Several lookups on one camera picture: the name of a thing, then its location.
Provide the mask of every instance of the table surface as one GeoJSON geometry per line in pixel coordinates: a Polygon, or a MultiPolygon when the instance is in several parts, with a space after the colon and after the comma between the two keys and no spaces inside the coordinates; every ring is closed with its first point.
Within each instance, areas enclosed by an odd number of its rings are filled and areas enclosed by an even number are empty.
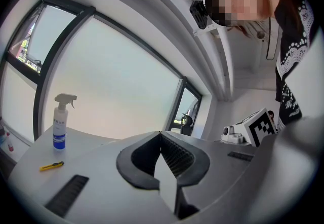
{"type": "Polygon", "coordinates": [[[32,196],[41,185],[51,176],[60,171],[60,168],[40,172],[41,166],[50,165],[60,161],[65,163],[81,156],[101,145],[114,142],[116,139],[94,136],[75,129],[66,128],[66,147],[63,151],[56,151],[53,147],[53,127],[41,135],[27,150],[16,164],[9,176],[9,185],[14,185],[25,194],[32,196]]]}

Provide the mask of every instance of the spray nozzle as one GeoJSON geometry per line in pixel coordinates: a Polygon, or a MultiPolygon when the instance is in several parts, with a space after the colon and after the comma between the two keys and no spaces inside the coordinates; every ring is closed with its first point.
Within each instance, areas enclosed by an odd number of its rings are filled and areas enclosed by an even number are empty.
{"type": "Polygon", "coordinates": [[[65,109],[65,106],[71,103],[73,106],[73,101],[76,100],[76,95],[61,93],[55,97],[55,101],[59,102],[59,109],[65,109]]]}

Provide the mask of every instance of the yellow utility knife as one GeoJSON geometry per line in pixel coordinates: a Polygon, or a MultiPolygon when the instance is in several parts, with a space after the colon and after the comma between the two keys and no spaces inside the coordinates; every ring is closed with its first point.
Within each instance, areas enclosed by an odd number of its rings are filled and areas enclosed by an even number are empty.
{"type": "Polygon", "coordinates": [[[47,165],[47,166],[40,167],[39,170],[42,172],[42,171],[46,171],[46,170],[50,170],[50,169],[53,169],[53,168],[60,167],[62,165],[64,165],[63,161],[58,162],[58,163],[54,163],[52,165],[47,165]]]}

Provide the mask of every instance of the person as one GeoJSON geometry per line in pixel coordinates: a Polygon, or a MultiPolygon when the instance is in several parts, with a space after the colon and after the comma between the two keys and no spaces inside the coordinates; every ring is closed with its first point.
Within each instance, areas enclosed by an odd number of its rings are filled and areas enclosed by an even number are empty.
{"type": "Polygon", "coordinates": [[[278,133],[277,127],[275,126],[275,123],[274,123],[274,113],[273,113],[273,111],[271,111],[271,110],[268,110],[268,113],[269,113],[269,116],[270,116],[270,118],[271,118],[271,121],[272,121],[272,123],[273,123],[273,125],[274,125],[274,127],[275,127],[275,130],[276,130],[276,132],[278,133]]]}
{"type": "Polygon", "coordinates": [[[280,102],[278,130],[302,117],[293,93],[285,83],[307,53],[318,24],[307,0],[205,0],[208,15],[222,26],[235,27],[250,37],[251,29],[275,18],[282,28],[280,53],[276,61],[276,100],[280,102]]]}

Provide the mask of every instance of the black vent grille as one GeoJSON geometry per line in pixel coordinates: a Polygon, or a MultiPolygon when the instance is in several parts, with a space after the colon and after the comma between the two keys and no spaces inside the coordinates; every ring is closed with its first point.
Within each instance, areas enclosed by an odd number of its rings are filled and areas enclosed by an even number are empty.
{"type": "Polygon", "coordinates": [[[194,162],[192,153],[164,136],[161,137],[161,153],[175,177],[186,171],[194,162]]]}
{"type": "Polygon", "coordinates": [[[247,155],[247,154],[243,154],[243,153],[240,153],[240,152],[230,152],[228,154],[229,157],[234,157],[234,158],[237,158],[237,159],[241,159],[241,160],[244,160],[244,161],[248,161],[248,162],[251,162],[252,159],[253,159],[253,155],[247,155]]]}
{"type": "Polygon", "coordinates": [[[89,178],[75,175],[71,180],[45,205],[51,212],[64,217],[76,198],[79,196],[89,178]]]}

